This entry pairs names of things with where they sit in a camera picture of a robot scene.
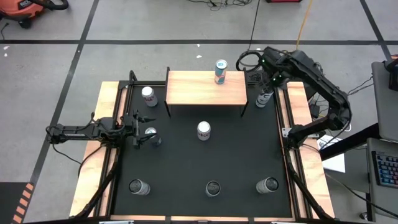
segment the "computer keyboard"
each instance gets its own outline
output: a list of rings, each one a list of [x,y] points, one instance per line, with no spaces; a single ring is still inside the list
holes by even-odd
[[[398,156],[372,151],[372,158],[377,184],[398,188]]]

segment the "concrete floor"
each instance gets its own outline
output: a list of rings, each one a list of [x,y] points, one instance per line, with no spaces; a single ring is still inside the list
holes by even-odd
[[[248,44],[233,40],[250,39],[257,6],[255,0],[248,6],[228,6],[213,12],[206,4],[186,0],[69,3],[68,10],[45,13],[29,30],[21,29],[13,21],[0,21],[0,27],[10,23],[3,32],[9,42],[0,41],[1,182],[30,180],[43,145],[44,127],[53,118],[67,75],[73,79],[58,122],[85,124],[95,109],[101,82],[127,80],[130,69],[139,80],[164,80],[167,66],[176,70],[212,70],[214,62],[223,58],[234,70],[233,64]],[[83,36],[79,41],[90,10],[97,3],[93,21],[86,27],[87,40]],[[366,3],[384,40],[398,40],[398,1]],[[252,49],[263,49],[267,43],[273,43],[280,44],[272,45],[278,49],[293,50],[295,46],[289,44],[297,38],[307,6],[306,0],[300,4],[267,4],[261,0],[253,38],[263,40],[264,44],[252,45]],[[90,40],[103,41],[93,44]],[[110,40],[153,41],[109,44]],[[314,1],[302,40],[339,41],[324,42],[329,45],[304,42],[300,49],[320,62],[327,77],[346,91],[370,77],[371,62],[386,59],[382,42],[374,44],[377,37],[360,0]],[[347,40],[362,42],[349,45]],[[77,50],[78,44],[83,48]],[[398,45],[388,45],[388,49],[391,54],[398,54]],[[74,58],[78,59],[76,68],[71,66]],[[354,113],[352,130],[343,137],[377,119],[373,88],[351,96],[350,101]],[[372,109],[364,110],[369,105]],[[68,142],[58,149],[81,160],[85,145]],[[77,169],[76,163],[52,149],[48,151],[25,222],[68,218]],[[365,203],[330,180],[328,183],[336,217],[360,222],[358,214],[366,210]],[[398,223],[382,216],[376,219],[378,223]]]

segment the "upright can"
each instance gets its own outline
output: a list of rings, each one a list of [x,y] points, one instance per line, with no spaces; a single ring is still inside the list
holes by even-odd
[[[228,66],[228,64],[226,63],[226,60],[220,59],[216,62],[216,75],[215,75],[214,80],[217,84],[224,83],[227,66]]]
[[[155,91],[149,86],[145,86],[141,91],[142,97],[145,100],[147,106],[156,106],[157,98],[155,96]]]
[[[210,124],[206,121],[202,121],[198,124],[198,138],[202,141],[206,141],[210,138]]]
[[[220,191],[221,186],[217,181],[212,180],[206,184],[205,192],[208,197],[215,197],[220,193]]]
[[[273,178],[273,177],[268,177],[264,180],[260,180],[257,184],[256,184],[256,190],[257,192],[259,192],[260,194],[266,194],[269,192],[274,192],[278,189],[278,181]]]
[[[129,184],[129,190],[132,194],[148,195],[150,192],[150,186],[140,179],[134,179]]]
[[[155,136],[152,136],[149,141],[154,145],[154,146],[159,146],[162,143],[162,139],[160,136],[157,134],[155,128],[147,128],[145,130],[145,134],[156,134]]]
[[[259,108],[265,107],[273,94],[274,90],[271,88],[261,90],[260,94],[257,96],[256,106]]]

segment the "orange stripe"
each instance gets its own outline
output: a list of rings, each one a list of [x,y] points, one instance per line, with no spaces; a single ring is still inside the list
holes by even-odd
[[[23,199],[23,198],[21,198],[20,200],[19,200],[19,203],[21,204],[21,205],[23,205],[23,206],[27,206],[27,201],[25,200],[25,199]]]
[[[18,223],[21,223],[22,222],[22,218],[21,217],[19,217],[19,216],[17,216],[17,215],[14,215],[14,221],[15,222],[18,222]]]
[[[28,183],[28,184],[26,185],[26,188],[29,189],[29,190],[33,190],[33,185],[30,184],[30,183]]]
[[[26,190],[23,191],[22,195],[27,198],[30,198],[30,193],[28,193]]]
[[[21,208],[20,206],[17,207],[17,212],[19,212],[21,215],[25,214],[25,210]]]

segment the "black mat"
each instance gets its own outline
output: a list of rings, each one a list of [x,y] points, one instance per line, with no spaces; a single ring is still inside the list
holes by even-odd
[[[2,182],[0,183],[0,220],[1,223],[12,223],[16,214],[19,200],[27,183]]]
[[[273,100],[256,108],[257,92],[250,87],[252,101],[243,118],[238,106],[172,106],[170,119],[163,104],[165,88],[154,88],[159,100],[155,108],[146,106],[141,89],[134,87],[132,109],[157,120],[140,130],[155,127],[162,144],[146,144],[137,151],[127,141],[113,214],[292,217]],[[205,142],[197,137],[200,121],[211,125]],[[275,177],[279,189],[260,195],[256,183],[266,177]],[[147,182],[150,194],[131,194],[132,179]],[[205,194],[211,180],[221,185],[215,198]]]

